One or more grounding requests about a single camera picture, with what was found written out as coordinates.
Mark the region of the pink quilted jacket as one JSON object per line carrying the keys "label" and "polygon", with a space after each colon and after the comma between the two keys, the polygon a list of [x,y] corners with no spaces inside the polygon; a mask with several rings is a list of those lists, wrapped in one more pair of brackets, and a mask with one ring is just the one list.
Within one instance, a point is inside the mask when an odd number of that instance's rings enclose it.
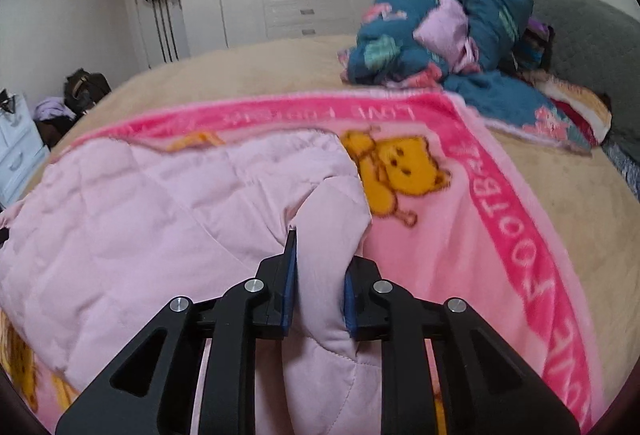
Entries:
{"label": "pink quilted jacket", "polygon": [[292,331],[257,348],[262,434],[375,434],[380,348],[343,319],[371,215],[355,163],[317,129],[160,151],[93,139],[1,215],[4,364],[39,421],[68,404],[164,305],[250,279],[297,233]]}

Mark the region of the purple clothes pile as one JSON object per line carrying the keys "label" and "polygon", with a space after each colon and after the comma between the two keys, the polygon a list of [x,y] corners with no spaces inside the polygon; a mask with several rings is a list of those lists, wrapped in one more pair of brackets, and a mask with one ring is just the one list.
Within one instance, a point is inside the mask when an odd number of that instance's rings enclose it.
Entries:
{"label": "purple clothes pile", "polygon": [[66,118],[74,121],[76,114],[66,106],[62,97],[48,97],[37,103],[32,110],[32,118],[35,121],[43,122],[54,120],[55,118]]}

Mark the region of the pink bear fleece blanket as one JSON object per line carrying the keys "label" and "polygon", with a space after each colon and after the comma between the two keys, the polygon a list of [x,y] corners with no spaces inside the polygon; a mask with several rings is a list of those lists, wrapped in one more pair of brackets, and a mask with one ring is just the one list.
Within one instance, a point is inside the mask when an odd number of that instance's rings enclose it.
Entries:
{"label": "pink bear fleece blanket", "polygon": [[93,139],[175,152],[307,129],[335,135],[356,165],[371,215],[358,254],[419,299],[465,299],[591,429],[604,410],[600,363],[570,256],[458,97],[345,91],[201,103],[104,127],[50,164]]}

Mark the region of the beige bed cover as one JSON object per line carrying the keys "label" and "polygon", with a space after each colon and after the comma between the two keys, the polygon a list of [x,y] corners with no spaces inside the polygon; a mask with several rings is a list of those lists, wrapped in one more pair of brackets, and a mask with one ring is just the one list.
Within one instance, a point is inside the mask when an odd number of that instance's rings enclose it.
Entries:
{"label": "beige bed cover", "polygon": [[[117,87],[54,148],[137,114],[219,99],[343,88],[339,50],[350,35],[283,39],[209,51],[147,70]],[[639,203],[602,151],[579,156],[496,138],[560,234],[585,291],[613,401],[639,358]]]}

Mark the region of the white drawer cabinet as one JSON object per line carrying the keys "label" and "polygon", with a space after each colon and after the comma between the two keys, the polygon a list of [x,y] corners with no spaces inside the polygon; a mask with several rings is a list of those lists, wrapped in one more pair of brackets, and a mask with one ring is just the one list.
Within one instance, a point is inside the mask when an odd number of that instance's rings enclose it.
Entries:
{"label": "white drawer cabinet", "polygon": [[36,170],[47,160],[43,143],[22,94],[11,96],[14,112],[1,110],[0,198],[7,208],[21,198]]}

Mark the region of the red orange striped blanket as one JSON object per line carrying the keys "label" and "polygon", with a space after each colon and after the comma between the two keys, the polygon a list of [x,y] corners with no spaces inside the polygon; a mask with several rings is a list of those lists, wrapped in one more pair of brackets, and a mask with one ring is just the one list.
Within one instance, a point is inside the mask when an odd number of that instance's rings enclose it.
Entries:
{"label": "red orange striped blanket", "polygon": [[536,112],[536,128],[554,139],[588,143],[590,149],[605,140],[611,130],[612,113],[595,92],[544,71],[528,72],[524,80],[554,106],[553,110]]}

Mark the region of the black bag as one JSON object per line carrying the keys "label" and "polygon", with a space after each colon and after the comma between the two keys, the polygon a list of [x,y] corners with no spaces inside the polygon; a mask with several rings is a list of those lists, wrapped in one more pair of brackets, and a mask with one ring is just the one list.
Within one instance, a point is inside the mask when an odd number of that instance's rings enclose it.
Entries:
{"label": "black bag", "polygon": [[66,78],[64,103],[75,114],[85,114],[111,92],[112,88],[103,74],[79,69]]}

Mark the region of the blue flamingo duvet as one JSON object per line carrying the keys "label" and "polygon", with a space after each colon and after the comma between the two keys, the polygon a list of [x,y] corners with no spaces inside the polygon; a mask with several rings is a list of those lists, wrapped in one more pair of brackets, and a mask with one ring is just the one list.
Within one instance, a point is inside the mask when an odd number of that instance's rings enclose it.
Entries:
{"label": "blue flamingo duvet", "polygon": [[555,32],[533,0],[374,0],[338,56],[350,85],[446,90],[485,123],[568,151],[597,146],[549,73]]}

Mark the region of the grey headboard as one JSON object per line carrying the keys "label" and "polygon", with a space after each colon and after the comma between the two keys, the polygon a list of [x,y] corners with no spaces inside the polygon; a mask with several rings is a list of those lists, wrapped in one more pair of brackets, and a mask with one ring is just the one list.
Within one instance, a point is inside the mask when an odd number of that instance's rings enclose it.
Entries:
{"label": "grey headboard", "polygon": [[534,16],[554,28],[550,72],[607,95],[611,134],[639,158],[639,21],[600,0],[533,0]]}

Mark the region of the white door with hangings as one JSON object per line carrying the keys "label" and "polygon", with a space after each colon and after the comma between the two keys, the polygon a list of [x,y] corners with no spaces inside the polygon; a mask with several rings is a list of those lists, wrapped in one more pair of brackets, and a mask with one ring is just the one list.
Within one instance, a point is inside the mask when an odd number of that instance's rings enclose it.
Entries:
{"label": "white door with hangings", "polygon": [[142,70],[190,57],[182,0],[126,0]]}

